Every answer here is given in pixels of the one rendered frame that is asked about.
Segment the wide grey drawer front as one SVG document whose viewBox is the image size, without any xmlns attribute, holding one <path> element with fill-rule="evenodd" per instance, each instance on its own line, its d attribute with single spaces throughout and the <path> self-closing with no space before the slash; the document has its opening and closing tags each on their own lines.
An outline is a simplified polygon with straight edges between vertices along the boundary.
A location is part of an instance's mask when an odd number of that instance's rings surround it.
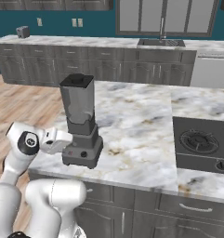
<svg viewBox="0 0 224 238">
<path fill-rule="evenodd" d="M 162 194 L 158 209 L 169 213 L 224 221 L 224 204 L 206 200 Z"/>
</svg>

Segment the grey wall cupboard run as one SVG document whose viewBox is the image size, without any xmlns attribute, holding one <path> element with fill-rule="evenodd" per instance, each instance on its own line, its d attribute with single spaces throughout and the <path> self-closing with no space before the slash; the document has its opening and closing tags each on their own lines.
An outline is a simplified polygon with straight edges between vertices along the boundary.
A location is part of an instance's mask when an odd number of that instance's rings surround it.
<svg viewBox="0 0 224 238">
<path fill-rule="evenodd" d="M 0 0 L 0 10 L 108 11 L 113 0 Z"/>
</svg>

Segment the grey blender with jar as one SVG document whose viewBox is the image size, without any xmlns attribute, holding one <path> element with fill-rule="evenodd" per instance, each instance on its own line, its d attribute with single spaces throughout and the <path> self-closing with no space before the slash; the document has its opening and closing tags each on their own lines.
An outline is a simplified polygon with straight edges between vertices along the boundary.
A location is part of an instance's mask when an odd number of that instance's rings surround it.
<svg viewBox="0 0 224 238">
<path fill-rule="evenodd" d="M 62 152 L 62 162 L 93 169 L 103 149 L 103 139 L 95 121 L 94 76 L 69 74 L 59 83 L 59 89 L 68 132 L 73 136 L 72 143 Z"/>
</svg>

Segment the grey base cupboard run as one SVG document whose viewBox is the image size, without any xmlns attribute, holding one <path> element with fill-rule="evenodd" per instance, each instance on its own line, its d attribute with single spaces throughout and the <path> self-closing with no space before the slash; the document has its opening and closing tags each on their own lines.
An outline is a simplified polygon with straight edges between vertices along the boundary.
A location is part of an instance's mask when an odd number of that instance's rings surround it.
<svg viewBox="0 0 224 238">
<path fill-rule="evenodd" d="M 71 73 L 97 81 L 189 86 L 194 50 L 0 44 L 8 84 L 58 86 Z"/>
</svg>

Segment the grey framed window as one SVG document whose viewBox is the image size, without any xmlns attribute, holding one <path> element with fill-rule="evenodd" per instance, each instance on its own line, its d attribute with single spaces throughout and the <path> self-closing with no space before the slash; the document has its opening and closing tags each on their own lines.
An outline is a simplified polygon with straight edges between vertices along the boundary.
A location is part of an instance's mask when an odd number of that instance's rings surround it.
<svg viewBox="0 0 224 238">
<path fill-rule="evenodd" d="M 115 0 L 117 35 L 209 37 L 219 0 Z"/>
</svg>

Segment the grey cupboard door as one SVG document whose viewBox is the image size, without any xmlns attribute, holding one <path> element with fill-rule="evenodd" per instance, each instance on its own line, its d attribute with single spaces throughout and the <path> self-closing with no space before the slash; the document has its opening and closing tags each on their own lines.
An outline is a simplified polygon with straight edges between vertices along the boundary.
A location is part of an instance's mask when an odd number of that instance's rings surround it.
<svg viewBox="0 0 224 238">
<path fill-rule="evenodd" d="M 106 205 L 84 204 L 74 210 L 87 238 L 132 238 L 133 211 Z M 121 219 L 125 212 L 125 233 Z"/>
<path fill-rule="evenodd" d="M 135 211 L 132 238 L 224 238 L 224 226 Z"/>
</svg>

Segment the white dishwasher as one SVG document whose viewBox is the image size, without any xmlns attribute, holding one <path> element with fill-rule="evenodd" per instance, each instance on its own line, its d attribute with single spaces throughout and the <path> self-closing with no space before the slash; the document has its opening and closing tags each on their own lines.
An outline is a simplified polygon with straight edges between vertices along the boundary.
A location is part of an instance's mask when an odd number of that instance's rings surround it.
<svg viewBox="0 0 224 238">
<path fill-rule="evenodd" d="M 194 62 L 191 86 L 224 88 L 224 58 L 197 57 Z"/>
</svg>

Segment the grey toaster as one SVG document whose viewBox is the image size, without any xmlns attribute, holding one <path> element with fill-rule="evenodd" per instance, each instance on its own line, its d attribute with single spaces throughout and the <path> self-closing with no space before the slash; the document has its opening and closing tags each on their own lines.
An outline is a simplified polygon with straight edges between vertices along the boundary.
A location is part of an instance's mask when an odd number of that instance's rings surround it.
<svg viewBox="0 0 224 238">
<path fill-rule="evenodd" d="M 20 26 L 16 29 L 18 38 L 27 38 L 30 36 L 30 29 L 28 26 Z"/>
</svg>

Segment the steel tap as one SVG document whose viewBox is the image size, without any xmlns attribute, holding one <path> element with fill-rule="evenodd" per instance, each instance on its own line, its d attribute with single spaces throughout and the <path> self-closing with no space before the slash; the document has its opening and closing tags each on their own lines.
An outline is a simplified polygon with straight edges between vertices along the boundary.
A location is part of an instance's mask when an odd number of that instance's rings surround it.
<svg viewBox="0 0 224 238">
<path fill-rule="evenodd" d="M 165 18 L 161 17 L 159 40 L 162 41 L 165 38 L 166 38 L 166 34 L 165 34 Z"/>
</svg>

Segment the black gas hob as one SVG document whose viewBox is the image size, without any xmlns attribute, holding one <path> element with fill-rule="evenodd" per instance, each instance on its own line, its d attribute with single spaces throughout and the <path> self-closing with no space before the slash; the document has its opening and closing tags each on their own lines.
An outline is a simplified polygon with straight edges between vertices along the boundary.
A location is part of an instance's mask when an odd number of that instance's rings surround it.
<svg viewBox="0 0 224 238">
<path fill-rule="evenodd" d="M 177 168 L 224 174 L 224 121 L 173 117 Z"/>
</svg>

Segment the steel sink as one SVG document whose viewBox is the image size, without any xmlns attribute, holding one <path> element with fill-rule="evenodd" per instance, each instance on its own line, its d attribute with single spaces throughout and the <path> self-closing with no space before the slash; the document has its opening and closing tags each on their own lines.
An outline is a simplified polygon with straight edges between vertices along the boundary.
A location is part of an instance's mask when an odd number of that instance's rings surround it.
<svg viewBox="0 0 224 238">
<path fill-rule="evenodd" d="M 168 47 L 177 47 L 177 46 L 185 46 L 182 40 L 175 39 L 140 39 L 138 41 L 138 46 L 168 46 Z"/>
</svg>

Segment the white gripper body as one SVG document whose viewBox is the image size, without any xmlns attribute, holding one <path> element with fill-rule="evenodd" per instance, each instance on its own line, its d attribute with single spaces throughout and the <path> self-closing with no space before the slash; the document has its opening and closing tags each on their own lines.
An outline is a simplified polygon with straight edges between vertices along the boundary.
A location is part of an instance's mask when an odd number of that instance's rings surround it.
<svg viewBox="0 0 224 238">
<path fill-rule="evenodd" d="M 52 145 L 50 147 L 50 153 L 54 154 L 62 152 L 63 149 L 72 143 L 73 136 L 71 133 L 55 129 L 53 132 Z"/>
</svg>

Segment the small grey drawer front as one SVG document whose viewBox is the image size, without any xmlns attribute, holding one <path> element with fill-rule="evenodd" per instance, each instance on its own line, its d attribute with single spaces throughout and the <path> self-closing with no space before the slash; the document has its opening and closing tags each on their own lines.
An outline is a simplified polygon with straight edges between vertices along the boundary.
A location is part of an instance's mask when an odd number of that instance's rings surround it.
<svg viewBox="0 0 224 238">
<path fill-rule="evenodd" d="M 135 203 L 135 191 L 132 189 L 115 187 L 113 203 L 117 207 L 133 209 Z"/>
<path fill-rule="evenodd" d="M 86 182 L 87 198 L 97 201 L 112 202 L 113 187 L 110 185 Z"/>
</svg>

